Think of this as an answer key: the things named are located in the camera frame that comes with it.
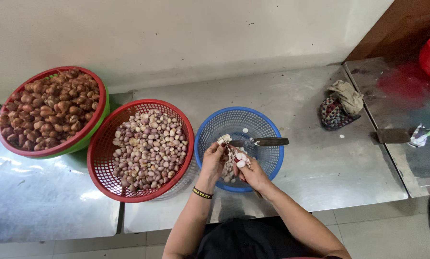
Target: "person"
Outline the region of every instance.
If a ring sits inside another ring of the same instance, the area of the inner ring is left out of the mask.
[[[170,232],[163,259],[350,259],[348,251],[332,232],[275,186],[258,162],[249,156],[250,168],[245,166],[239,170],[234,167],[235,175],[272,203],[288,232],[251,219],[232,219],[202,237],[211,202],[207,194],[213,194],[215,183],[228,160],[227,152],[225,143],[219,145],[216,142],[206,150],[199,179]]]

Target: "plastic basket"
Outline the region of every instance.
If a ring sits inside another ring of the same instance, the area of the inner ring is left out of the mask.
[[[25,151],[18,149],[7,142],[5,138],[1,135],[1,128],[0,128],[0,141],[1,143],[7,148],[9,151],[21,155],[26,156],[28,158],[32,159],[49,159],[57,156],[61,156],[64,154],[72,153],[79,151],[81,149],[86,148],[89,145],[90,138],[95,133],[97,128],[102,123],[103,119],[109,114],[109,94],[108,94],[108,88],[103,84],[102,80],[92,71],[78,67],[78,66],[61,66],[52,68],[49,70],[46,70],[42,73],[39,73],[35,75],[34,77],[28,79],[23,84],[21,84],[15,91],[12,93],[18,93],[22,92],[25,88],[25,85],[31,82],[34,82],[38,79],[43,79],[48,76],[52,76],[53,74],[56,74],[59,71],[68,71],[73,68],[78,68],[80,72],[89,74],[93,77],[95,81],[98,83],[98,89],[100,91],[100,99],[98,100],[98,107],[95,113],[92,116],[92,119],[87,123],[87,125],[82,128],[74,137],[70,138],[69,140],[65,141],[64,143],[47,149],[47,150],[41,150],[41,151]],[[7,108],[5,104],[11,102],[11,98],[7,98],[4,105],[2,106],[1,112],[7,111]]]
[[[233,140],[248,140],[261,137],[281,137],[279,130],[264,114],[250,108],[235,106],[221,109],[210,115],[200,126],[195,137],[194,152],[199,168],[205,150],[219,136],[229,134]],[[255,157],[261,168],[272,180],[279,172],[283,161],[283,146],[276,147],[245,147],[248,155]],[[231,192],[250,192],[250,185],[242,181],[234,183],[224,182],[221,178],[216,183],[217,187]]]
[[[182,131],[188,140],[188,151],[178,172],[166,184],[159,189],[139,190],[136,192],[124,188],[119,178],[113,175],[114,156],[113,153],[118,146],[113,145],[116,128],[123,122],[128,121],[130,116],[137,112],[148,112],[149,109],[159,109],[162,113],[174,116],[182,122]],[[121,202],[143,202],[154,199],[173,185],[177,184],[191,163],[194,148],[194,132],[188,118],[177,107],[172,104],[155,99],[136,100],[114,110],[103,121],[103,124],[93,135],[87,151],[87,168],[95,186],[106,196]]]

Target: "white wall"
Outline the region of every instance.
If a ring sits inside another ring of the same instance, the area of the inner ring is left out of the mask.
[[[341,62],[392,2],[0,0],[0,102],[62,65],[119,93]]]

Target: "woman's right hand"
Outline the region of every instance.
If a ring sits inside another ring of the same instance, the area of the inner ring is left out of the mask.
[[[237,168],[236,164],[233,163],[234,175],[239,176],[241,181],[250,184],[253,189],[259,191],[260,193],[263,193],[264,191],[267,191],[269,188],[273,187],[274,184],[270,181],[261,166],[259,166],[258,161],[248,155],[246,156],[248,159],[250,159],[250,168],[248,168],[247,166]]]

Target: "basket rim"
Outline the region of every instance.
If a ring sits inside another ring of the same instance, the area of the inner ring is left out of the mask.
[[[25,157],[29,157],[29,158],[45,157],[45,156],[57,154],[58,152],[61,152],[61,151],[65,150],[65,149],[73,146],[78,141],[80,141],[82,138],[84,138],[95,127],[95,125],[100,120],[101,115],[103,114],[103,110],[104,110],[104,108],[106,106],[106,89],[105,89],[105,86],[104,86],[102,80],[95,73],[93,73],[92,71],[90,71],[90,70],[88,70],[86,68],[79,67],[79,66],[59,66],[59,67],[48,69],[48,70],[46,70],[44,72],[41,72],[41,73],[39,73],[39,74],[31,77],[30,79],[26,80],[15,91],[13,91],[12,94],[13,93],[22,92],[24,90],[25,85],[28,84],[28,83],[30,83],[30,82],[33,82],[33,81],[38,80],[38,79],[45,78],[45,77],[47,77],[49,75],[57,73],[58,71],[67,71],[67,70],[70,70],[70,69],[73,69],[73,68],[78,68],[81,72],[84,72],[86,74],[91,75],[92,78],[97,82],[98,89],[100,91],[100,99],[98,100],[97,110],[95,110],[95,112],[93,113],[93,116],[92,116],[91,120],[87,123],[87,125],[85,125],[85,127],[82,128],[78,134],[74,135],[74,137],[70,138],[69,140],[65,141],[64,143],[62,143],[62,144],[60,144],[60,145],[58,145],[56,147],[53,147],[53,148],[50,148],[50,149],[47,149],[47,150],[41,150],[41,151],[25,151],[25,150],[21,150],[21,149],[18,149],[16,147],[12,146],[11,144],[9,144],[7,142],[6,139],[4,139],[2,137],[2,135],[1,135],[2,129],[0,127],[0,141],[5,146],[5,148],[7,148],[12,153],[15,153],[15,154],[21,155],[21,156],[25,156]],[[6,104],[11,101],[11,95],[6,99],[6,101],[3,104],[0,112],[3,112],[3,111],[6,110]]]
[[[110,192],[98,179],[97,175],[94,173],[93,170],[93,150],[95,149],[97,140],[102,136],[104,129],[107,127],[110,120],[112,120],[116,115],[118,115],[120,112],[129,109],[132,106],[140,105],[140,104],[160,104],[163,106],[167,106],[183,119],[184,124],[188,128],[188,151],[186,154],[186,158],[184,160],[184,163],[181,165],[181,168],[178,170],[178,172],[175,174],[175,177],[173,177],[168,183],[160,187],[157,191],[154,191],[150,194],[141,196],[141,197],[124,197],[118,194],[114,194]],[[158,99],[140,99],[135,100],[129,103],[126,103],[119,107],[118,109],[115,109],[113,112],[111,112],[104,120],[102,125],[97,129],[97,131],[93,134],[89,148],[87,150],[87,169],[89,170],[90,178],[92,179],[93,184],[100,190],[104,195],[106,195],[109,198],[112,198],[114,200],[120,201],[120,202],[126,202],[126,203],[137,203],[137,202],[144,202],[148,200],[152,200],[156,197],[161,196],[162,194],[166,193],[166,191],[170,190],[174,185],[177,184],[177,182],[182,178],[183,174],[186,172],[186,170],[189,167],[189,164],[191,163],[192,156],[194,153],[194,131],[192,129],[191,123],[189,122],[189,119],[186,117],[186,115],[178,109],[176,106],[172,105],[171,103],[168,103],[163,100]]]
[[[199,145],[199,138],[200,138],[200,135],[202,133],[202,130],[204,129],[206,124],[216,115],[224,113],[224,112],[235,111],[235,110],[251,112],[251,113],[254,113],[254,114],[260,116],[262,119],[267,121],[268,124],[273,128],[277,137],[279,137],[279,138],[281,137],[279,129],[275,126],[275,124],[266,115],[258,112],[257,110],[254,110],[254,109],[248,108],[248,107],[243,107],[243,106],[232,106],[232,107],[227,107],[227,108],[218,110],[218,111],[212,113],[210,116],[207,117],[207,119],[204,120],[204,122],[202,122],[201,126],[197,130],[197,134],[195,135],[194,156],[195,156],[195,160],[197,162],[197,165],[199,166],[199,169],[202,168],[202,161],[201,161],[201,158],[199,156],[199,152],[197,152],[196,148]],[[279,173],[279,170],[282,167],[283,155],[284,155],[284,148],[283,148],[283,146],[279,146],[279,160],[277,161],[277,164],[275,165],[274,170],[271,172],[271,174],[269,174],[269,179],[271,181],[275,178],[277,173]],[[222,183],[220,180],[218,180],[216,182],[216,186],[218,188],[223,189],[223,190],[230,191],[230,192],[236,192],[236,193],[244,193],[244,192],[251,192],[252,191],[251,187],[232,187],[232,186],[228,186],[228,185]]]

